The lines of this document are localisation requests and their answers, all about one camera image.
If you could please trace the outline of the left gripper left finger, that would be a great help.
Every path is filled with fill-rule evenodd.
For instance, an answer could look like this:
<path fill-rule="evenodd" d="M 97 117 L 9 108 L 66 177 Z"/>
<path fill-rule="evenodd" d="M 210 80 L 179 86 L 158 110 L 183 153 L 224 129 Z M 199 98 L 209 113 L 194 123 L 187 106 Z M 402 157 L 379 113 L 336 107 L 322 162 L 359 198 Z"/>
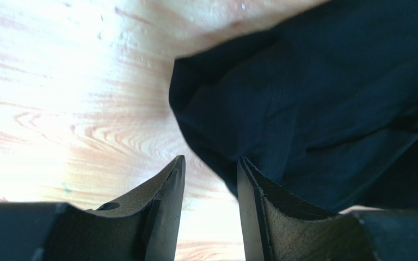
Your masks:
<path fill-rule="evenodd" d="M 98 209 L 0 202 L 0 260 L 174 260 L 185 158 Z"/>

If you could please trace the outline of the black t-shirt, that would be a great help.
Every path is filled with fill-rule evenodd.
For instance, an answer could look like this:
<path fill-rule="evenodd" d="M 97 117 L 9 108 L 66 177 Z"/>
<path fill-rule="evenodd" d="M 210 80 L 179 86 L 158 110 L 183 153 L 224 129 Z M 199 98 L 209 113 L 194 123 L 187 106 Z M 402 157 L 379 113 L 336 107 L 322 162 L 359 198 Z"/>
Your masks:
<path fill-rule="evenodd" d="M 418 1 L 330 1 L 178 59 L 169 103 L 232 194 L 245 157 L 325 209 L 418 209 Z"/>

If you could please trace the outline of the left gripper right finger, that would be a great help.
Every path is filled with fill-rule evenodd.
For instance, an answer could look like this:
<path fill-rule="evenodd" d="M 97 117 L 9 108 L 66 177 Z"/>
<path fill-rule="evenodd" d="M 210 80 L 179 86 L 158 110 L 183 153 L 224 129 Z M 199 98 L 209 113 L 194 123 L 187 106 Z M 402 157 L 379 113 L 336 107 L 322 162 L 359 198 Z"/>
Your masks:
<path fill-rule="evenodd" d="M 246 260 L 418 260 L 418 210 L 331 212 L 247 158 L 238 161 L 237 180 Z"/>

